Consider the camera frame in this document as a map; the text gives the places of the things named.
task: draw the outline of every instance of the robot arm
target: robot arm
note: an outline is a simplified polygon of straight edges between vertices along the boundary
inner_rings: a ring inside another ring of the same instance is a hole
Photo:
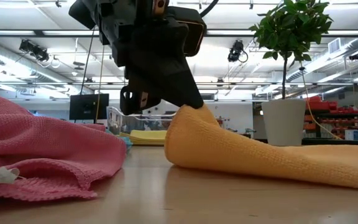
[[[111,47],[118,67],[126,67],[129,82],[120,97],[124,114],[155,106],[161,99],[177,106],[203,105],[185,57],[198,53],[206,24],[196,10],[168,3],[76,0],[70,8],[69,15],[87,28],[99,27],[101,43]]]

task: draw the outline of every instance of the knit towel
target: knit towel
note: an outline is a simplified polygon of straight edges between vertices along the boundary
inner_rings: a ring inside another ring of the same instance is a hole
[[[165,156],[187,168],[358,188],[358,146],[271,146],[220,128],[205,105],[179,109]]]
[[[95,180],[113,176],[126,155],[125,142],[102,125],[80,125],[36,117],[0,98],[0,167],[18,168],[0,197],[26,201],[95,198]]]

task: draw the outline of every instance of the plant stem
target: plant stem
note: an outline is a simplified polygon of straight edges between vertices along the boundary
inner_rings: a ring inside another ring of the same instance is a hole
[[[283,92],[282,92],[282,99],[285,99],[285,78],[287,77],[287,62],[288,62],[288,57],[287,57],[287,52],[285,52],[285,56],[284,56],[284,69],[283,69]]]

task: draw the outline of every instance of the white pot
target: white pot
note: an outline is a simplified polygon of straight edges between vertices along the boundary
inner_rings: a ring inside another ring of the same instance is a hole
[[[306,102],[299,99],[262,103],[267,141],[274,146],[300,146]]]

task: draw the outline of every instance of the potted plant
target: potted plant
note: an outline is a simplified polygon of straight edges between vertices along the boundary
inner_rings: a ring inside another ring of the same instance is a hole
[[[300,145],[306,103],[303,100],[285,99],[285,79],[288,59],[293,55],[295,61],[310,61],[307,54],[310,43],[320,44],[321,35],[328,33],[333,20],[325,15],[328,2],[315,0],[284,0],[284,3],[270,10],[259,24],[249,29],[255,31],[254,41],[259,48],[269,49],[263,58],[284,59],[282,100],[262,104],[269,144],[278,146]]]

